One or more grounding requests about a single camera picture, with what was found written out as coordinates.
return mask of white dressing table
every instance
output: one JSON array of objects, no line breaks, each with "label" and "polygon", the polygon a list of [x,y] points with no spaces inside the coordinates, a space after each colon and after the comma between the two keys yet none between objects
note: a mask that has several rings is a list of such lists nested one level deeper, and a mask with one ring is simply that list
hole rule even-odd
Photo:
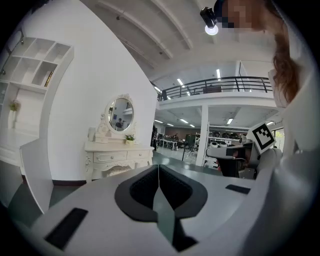
[{"label": "white dressing table", "polygon": [[[127,127],[120,131],[115,130],[116,126]],[[96,132],[95,128],[89,129],[89,140],[84,145],[87,183],[92,181],[93,171],[108,171],[106,176],[112,176],[152,165],[154,148],[137,143],[125,144],[126,135],[136,137],[135,111],[130,96],[122,94],[106,106]]]}]

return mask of oval mirror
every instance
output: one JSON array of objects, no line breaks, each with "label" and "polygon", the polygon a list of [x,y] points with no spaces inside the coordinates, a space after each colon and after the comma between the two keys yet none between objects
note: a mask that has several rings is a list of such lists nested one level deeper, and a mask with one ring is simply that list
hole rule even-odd
[{"label": "oval mirror", "polygon": [[117,98],[109,107],[107,116],[110,126],[118,132],[125,131],[132,123],[134,110],[130,101]]}]

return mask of metal railing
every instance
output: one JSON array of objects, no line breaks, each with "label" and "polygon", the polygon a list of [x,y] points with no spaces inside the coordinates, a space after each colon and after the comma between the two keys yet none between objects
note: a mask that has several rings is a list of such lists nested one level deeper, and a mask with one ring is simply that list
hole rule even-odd
[{"label": "metal railing", "polygon": [[256,76],[229,76],[205,79],[162,90],[158,101],[166,101],[200,94],[225,92],[272,92],[269,78]]}]

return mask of black cap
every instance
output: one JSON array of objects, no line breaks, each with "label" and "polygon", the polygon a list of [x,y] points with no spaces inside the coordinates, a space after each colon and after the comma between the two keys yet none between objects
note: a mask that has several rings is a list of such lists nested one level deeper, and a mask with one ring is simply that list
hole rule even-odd
[{"label": "black cap", "polygon": [[226,0],[216,0],[213,11],[216,16],[216,20],[222,23],[223,28],[233,29],[235,27],[233,22],[228,22],[228,17],[223,17],[222,15],[222,6]]}]

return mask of potted plant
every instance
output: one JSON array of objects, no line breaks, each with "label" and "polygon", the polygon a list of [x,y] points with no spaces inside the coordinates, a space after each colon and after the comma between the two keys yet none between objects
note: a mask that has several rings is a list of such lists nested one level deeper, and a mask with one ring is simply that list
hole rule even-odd
[{"label": "potted plant", "polygon": [[9,107],[10,107],[10,113],[8,118],[8,129],[12,129],[15,126],[17,111],[20,107],[20,103],[17,100],[13,100],[9,104]]},{"label": "potted plant", "polygon": [[134,135],[126,135],[125,138],[126,138],[125,144],[127,144],[127,145],[134,144],[134,140],[135,140]]}]

